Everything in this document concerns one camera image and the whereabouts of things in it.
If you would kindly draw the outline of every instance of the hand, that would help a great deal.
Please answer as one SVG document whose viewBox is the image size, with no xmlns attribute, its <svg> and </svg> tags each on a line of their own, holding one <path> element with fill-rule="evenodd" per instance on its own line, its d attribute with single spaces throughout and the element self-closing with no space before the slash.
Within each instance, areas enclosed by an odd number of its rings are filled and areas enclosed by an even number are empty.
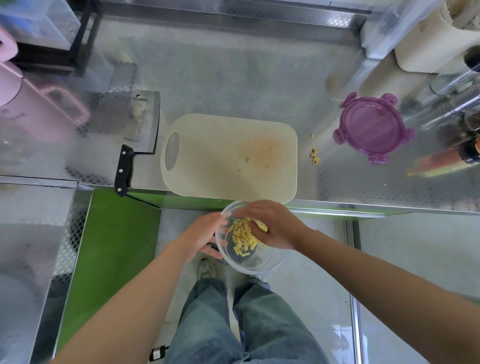
<svg viewBox="0 0 480 364">
<path fill-rule="evenodd" d="M 195 257 L 197 251 L 211 255 L 216 259 L 222 259 L 220 252 L 206 244 L 208 242 L 215 243 L 215 237 L 213 236 L 215 230 L 218 226 L 226 224 L 227 221 L 220 212 L 200 216 L 182 235 L 174 240 L 174 245 L 178 244 L 185 249 L 187 262 Z"/>
<path fill-rule="evenodd" d="M 279 249 L 296 249 L 311 229 L 285 206 L 268 200 L 255 201 L 234 213 L 236 218 L 253 218 L 263 222 L 268 231 L 250 221 L 250 230 L 261 242 Z"/>
</svg>

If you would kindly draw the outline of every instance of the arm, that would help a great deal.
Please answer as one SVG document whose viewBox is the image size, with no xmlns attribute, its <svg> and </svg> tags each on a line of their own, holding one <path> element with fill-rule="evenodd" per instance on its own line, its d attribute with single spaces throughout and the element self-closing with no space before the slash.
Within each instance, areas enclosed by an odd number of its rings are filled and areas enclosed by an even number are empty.
<svg viewBox="0 0 480 364">
<path fill-rule="evenodd" d="M 220 213 L 198 218 L 118 291 L 72 337 L 52 363 L 146 363 L 184 264 L 192 260 L 198 250 L 221 259 L 219 252 L 205 244 L 217 226 L 225 223 Z"/>
<path fill-rule="evenodd" d="M 280 204 L 258 201 L 236 216 L 267 245 L 295 249 L 322 267 L 430 363 L 480 362 L 480 307 L 429 281 L 305 226 Z"/>
</svg>

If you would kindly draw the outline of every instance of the purple lid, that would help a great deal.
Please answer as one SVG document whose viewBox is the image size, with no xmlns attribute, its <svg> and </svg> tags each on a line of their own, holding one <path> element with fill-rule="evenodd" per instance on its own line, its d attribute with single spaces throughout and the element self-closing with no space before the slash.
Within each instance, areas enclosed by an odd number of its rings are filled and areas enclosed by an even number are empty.
<svg viewBox="0 0 480 364">
<path fill-rule="evenodd" d="M 406 129 L 395 110 L 397 101 L 392 94 L 357 98 L 357 93 L 352 92 L 340 104 L 340 127 L 333 132 L 333 139 L 367 154 L 371 164 L 388 162 L 388 153 L 415 137 L 415 130 Z"/>
</svg>

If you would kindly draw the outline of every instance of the cutting board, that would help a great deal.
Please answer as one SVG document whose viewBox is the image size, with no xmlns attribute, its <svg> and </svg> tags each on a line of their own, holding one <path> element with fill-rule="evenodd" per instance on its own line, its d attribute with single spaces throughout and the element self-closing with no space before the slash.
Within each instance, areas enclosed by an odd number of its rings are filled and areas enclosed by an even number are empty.
<svg viewBox="0 0 480 364">
<path fill-rule="evenodd" d="M 175 132 L 178 156 L 167 170 Z M 167 133 L 161 170 L 167 187 L 182 196 L 284 204 L 297 191 L 297 134 L 282 122 L 188 114 Z"/>
</svg>

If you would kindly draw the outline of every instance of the pink kettle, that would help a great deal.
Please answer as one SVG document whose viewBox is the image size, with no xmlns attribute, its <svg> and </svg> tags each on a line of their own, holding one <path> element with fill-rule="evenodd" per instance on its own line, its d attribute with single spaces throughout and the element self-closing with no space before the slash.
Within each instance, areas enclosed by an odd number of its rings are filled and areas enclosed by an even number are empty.
<svg viewBox="0 0 480 364">
<path fill-rule="evenodd" d="M 87 107 L 69 90 L 60 85 L 36 87 L 24 78 L 22 71 L 8 62 L 18 52 L 13 37 L 0 26 L 0 120 L 14 123 L 37 140 L 62 142 L 69 138 L 76 127 L 90 118 Z M 69 116 L 50 97 L 57 91 L 66 97 L 78 116 Z"/>
</svg>

